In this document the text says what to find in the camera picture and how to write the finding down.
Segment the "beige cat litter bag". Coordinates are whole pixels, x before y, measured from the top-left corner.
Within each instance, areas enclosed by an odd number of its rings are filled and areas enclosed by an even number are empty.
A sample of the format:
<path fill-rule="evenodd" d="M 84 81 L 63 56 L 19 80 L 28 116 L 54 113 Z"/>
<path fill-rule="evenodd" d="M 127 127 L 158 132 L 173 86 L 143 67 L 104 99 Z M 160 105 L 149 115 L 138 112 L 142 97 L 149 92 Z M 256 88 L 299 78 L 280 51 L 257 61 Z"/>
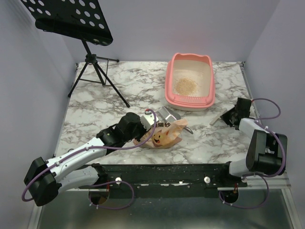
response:
<path fill-rule="evenodd" d="M 168 149 L 182 141 L 181 132 L 188 125 L 186 119 L 158 122 L 152 137 L 141 147 Z"/>

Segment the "silver metal scoop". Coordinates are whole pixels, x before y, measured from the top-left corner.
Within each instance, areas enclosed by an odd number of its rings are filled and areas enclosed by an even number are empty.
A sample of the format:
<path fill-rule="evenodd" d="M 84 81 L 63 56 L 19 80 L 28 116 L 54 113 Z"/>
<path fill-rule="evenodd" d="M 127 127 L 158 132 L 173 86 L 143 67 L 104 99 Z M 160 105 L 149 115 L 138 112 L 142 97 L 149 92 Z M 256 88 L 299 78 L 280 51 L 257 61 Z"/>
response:
<path fill-rule="evenodd" d="M 181 120 L 181 116 L 178 113 L 165 106 L 161 107 L 158 110 L 158 113 L 160 114 L 162 119 L 167 122 Z"/>

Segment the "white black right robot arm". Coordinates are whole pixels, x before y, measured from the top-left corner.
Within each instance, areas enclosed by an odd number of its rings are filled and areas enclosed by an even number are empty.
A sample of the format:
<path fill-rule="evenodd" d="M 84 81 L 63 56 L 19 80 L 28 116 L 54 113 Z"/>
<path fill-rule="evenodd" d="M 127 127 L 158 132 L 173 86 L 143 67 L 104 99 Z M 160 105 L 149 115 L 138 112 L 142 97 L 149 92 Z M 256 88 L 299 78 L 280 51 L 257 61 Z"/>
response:
<path fill-rule="evenodd" d="M 285 172 L 287 136 L 273 132 L 250 117 L 255 99 L 238 98 L 235 106 L 221 115 L 221 119 L 250 138 L 245 159 L 229 163 L 229 170 L 219 175 L 220 183 L 230 187 L 236 177 L 260 174 L 263 177 L 280 176 Z"/>

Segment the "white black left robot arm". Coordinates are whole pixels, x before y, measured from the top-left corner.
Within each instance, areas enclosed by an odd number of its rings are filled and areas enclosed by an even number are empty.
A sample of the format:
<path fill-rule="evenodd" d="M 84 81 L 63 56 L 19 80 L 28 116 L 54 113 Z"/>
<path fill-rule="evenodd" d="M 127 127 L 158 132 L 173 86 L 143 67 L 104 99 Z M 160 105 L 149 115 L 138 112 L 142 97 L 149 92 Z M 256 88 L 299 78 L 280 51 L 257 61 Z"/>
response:
<path fill-rule="evenodd" d="M 90 141 L 65 155 L 48 160 L 36 158 L 24 179 L 22 201 L 34 201 L 41 207 L 69 189 L 128 185 L 120 177 L 111 179 L 101 165 L 88 163 L 113 151 L 125 150 L 127 142 L 140 141 L 149 130 L 155 130 L 156 123 L 156 114 L 151 109 L 142 116 L 128 112 L 117 124 L 101 130 Z"/>

